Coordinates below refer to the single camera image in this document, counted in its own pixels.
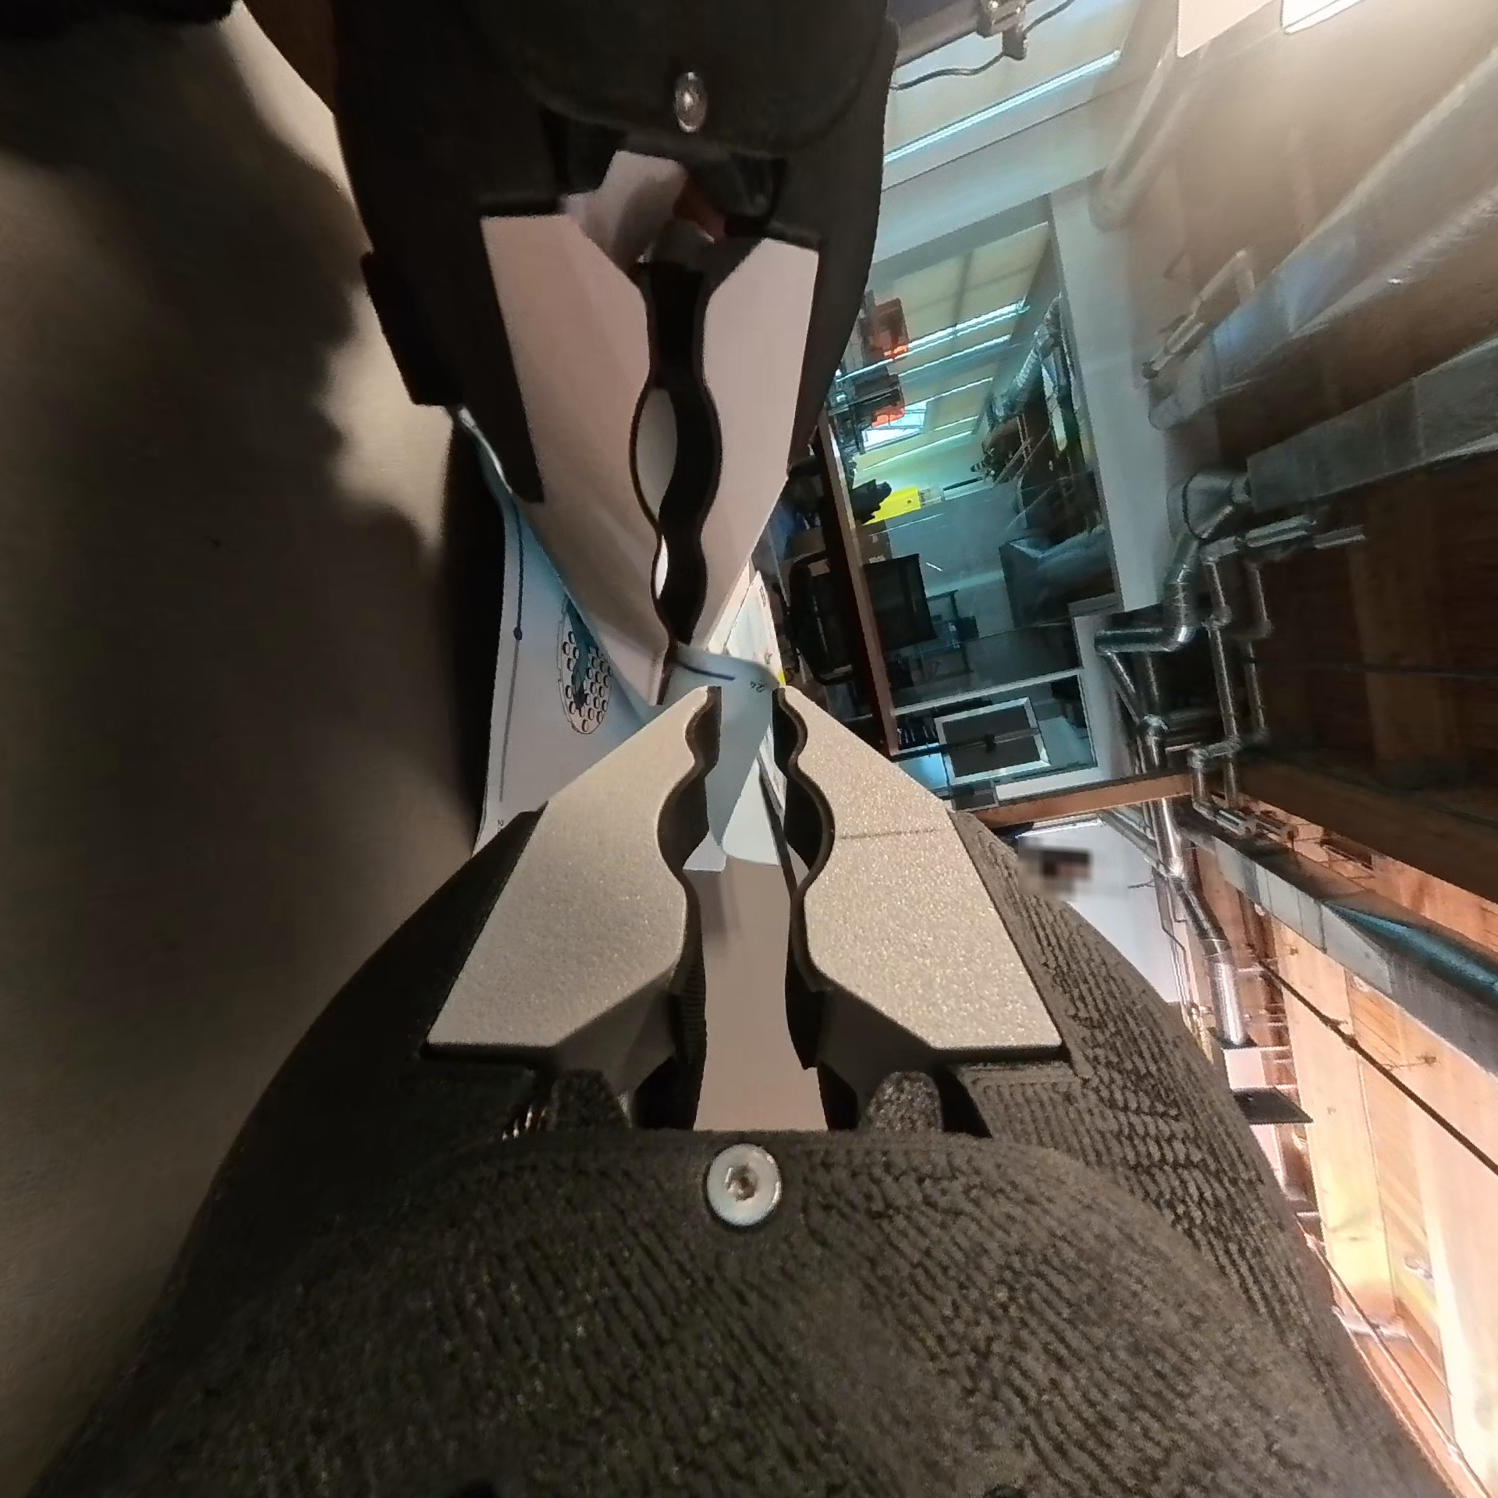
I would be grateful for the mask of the black office chair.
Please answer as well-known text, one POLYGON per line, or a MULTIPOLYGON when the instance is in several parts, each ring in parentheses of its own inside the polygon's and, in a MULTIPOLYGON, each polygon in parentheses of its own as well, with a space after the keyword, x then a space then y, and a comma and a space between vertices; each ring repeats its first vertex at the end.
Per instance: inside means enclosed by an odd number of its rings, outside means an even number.
MULTIPOLYGON (((862 566, 873 612, 878 660, 891 673, 894 687, 910 684, 909 669, 893 666, 898 651, 932 644, 935 628, 916 555, 875 561, 862 566)), ((818 685, 852 676, 855 660, 855 612, 839 603, 839 591, 823 555, 789 562, 782 577, 787 639, 800 666, 818 685)))

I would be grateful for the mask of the metal ventilation duct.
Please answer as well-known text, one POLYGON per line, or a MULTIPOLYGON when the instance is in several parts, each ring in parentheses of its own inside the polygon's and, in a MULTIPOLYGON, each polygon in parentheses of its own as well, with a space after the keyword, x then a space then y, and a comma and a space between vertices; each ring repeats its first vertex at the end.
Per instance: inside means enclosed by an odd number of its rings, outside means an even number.
MULTIPOLYGON (((1189 646, 1199 632, 1207 634, 1223 732, 1214 746, 1194 746, 1187 751, 1187 796, 1190 801, 1207 801, 1207 769, 1219 762, 1224 798, 1235 801, 1239 757, 1267 739, 1255 659, 1255 643, 1264 639, 1267 630, 1267 607, 1262 582, 1251 575, 1248 602, 1253 609, 1253 625, 1242 637, 1244 698, 1240 700, 1226 666, 1230 609, 1217 589, 1217 575, 1210 575, 1212 605, 1208 612, 1203 612, 1199 580, 1210 571, 1207 568, 1210 546, 1239 536, 1248 520, 1251 509, 1248 478, 1230 471, 1201 471, 1169 495, 1167 509, 1176 530, 1160 585, 1157 621, 1101 630, 1094 637, 1094 651, 1108 671, 1116 700, 1133 730, 1141 769, 1160 775, 1165 769, 1165 744, 1173 723, 1164 710, 1155 664, 1189 646)), ((1237 964, 1223 928, 1207 908, 1199 885, 1187 867, 1183 833, 1173 812, 1180 798, 1180 792, 1169 792, 1148 805, 1148 832, 1153 841, 1149 858, 1153 873, 1178 903, 1203 953, 1217 1044, 1231 1053, 1248 1044, 1237 964)))

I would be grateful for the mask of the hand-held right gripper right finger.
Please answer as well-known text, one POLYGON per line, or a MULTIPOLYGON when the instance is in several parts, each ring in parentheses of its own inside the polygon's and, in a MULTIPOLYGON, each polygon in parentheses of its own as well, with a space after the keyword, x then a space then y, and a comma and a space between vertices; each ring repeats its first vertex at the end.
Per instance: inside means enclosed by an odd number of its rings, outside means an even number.
POLYGON ((1064 1056, 946 803, 798 691, 773 696, 786 1019, 825 1108, 891 1076, 1064 1056))

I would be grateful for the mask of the long wooden table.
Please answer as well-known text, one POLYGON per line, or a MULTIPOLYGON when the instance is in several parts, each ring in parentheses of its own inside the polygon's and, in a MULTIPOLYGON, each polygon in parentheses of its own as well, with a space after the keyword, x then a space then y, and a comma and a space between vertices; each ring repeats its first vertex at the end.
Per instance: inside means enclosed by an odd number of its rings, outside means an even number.
POLYGON ((816 413, 812 455, 821 480, 820 534, 844 616, 853 675, 864 692, 871 721, 871 744, 886 758, 898 751, 893 692, 884 648, 877 630, 873 600, 864 578, 864 559, 852 511, 848 478, 836 443, 830 413, 816 413))

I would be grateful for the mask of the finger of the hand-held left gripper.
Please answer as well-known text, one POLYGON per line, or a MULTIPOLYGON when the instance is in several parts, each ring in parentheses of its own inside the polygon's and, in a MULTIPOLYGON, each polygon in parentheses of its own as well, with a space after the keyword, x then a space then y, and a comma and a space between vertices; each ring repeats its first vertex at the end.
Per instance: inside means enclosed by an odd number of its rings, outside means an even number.
POLYGON ((529 525, 559 582, 643 707, 702 616, 702 439, 682 418, 664 450, 638 263, 673 218, 680 163, 616 154, 602 184, 545 213, 488 213, 479 243, 534 459, 529 525))
POLYGON ((673 229, 661 252, 661 619, 704 648, 784 484, 818 257, 771 238, 673 229))

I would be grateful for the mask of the grey sofa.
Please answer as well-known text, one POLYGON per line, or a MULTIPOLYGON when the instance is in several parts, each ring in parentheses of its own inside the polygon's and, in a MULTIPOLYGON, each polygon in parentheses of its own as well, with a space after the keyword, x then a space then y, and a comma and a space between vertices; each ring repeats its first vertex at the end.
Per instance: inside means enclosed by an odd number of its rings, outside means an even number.
POLYGON ((1026 532, 1003 543, 1000 568, 1017 627, 1053 625, 1075 603, 1114 593, 1110 536, 1096 527, 1050 543, 1026 532))

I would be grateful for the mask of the white framed panel on stand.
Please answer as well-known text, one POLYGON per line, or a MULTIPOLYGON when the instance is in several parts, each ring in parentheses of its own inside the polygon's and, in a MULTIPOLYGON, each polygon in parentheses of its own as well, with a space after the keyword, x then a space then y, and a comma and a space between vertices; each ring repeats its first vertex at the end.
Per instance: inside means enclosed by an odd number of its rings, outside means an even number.
POLYGON ((1051 767, 1028 698, 987 701, 932 723, 953 789, 1051 767))

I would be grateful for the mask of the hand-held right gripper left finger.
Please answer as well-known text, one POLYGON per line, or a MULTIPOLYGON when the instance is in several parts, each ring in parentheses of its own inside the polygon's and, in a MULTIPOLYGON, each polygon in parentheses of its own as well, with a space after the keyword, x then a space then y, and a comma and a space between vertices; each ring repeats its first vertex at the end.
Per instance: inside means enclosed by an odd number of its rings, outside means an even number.
POLYGON ((425 1033, 440 1058, 602 1076, 632 1094, 696 1065, 696 896, 718 694, 684 698, 554 796, 425 1033))

